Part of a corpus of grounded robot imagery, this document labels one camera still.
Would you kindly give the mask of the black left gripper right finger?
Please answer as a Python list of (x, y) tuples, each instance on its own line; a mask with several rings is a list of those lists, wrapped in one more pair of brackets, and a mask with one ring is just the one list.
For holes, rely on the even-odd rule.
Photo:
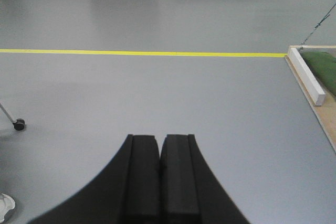
[(167, 135), (161, 151), (162, 223), (248, 223), (190, 135)]

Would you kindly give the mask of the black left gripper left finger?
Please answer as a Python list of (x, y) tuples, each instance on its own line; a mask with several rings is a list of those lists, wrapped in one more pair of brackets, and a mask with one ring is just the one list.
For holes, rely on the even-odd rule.
[(89, 184), (30, 223), (159, 223), (159, 170), (155, 137), (128, 135)]

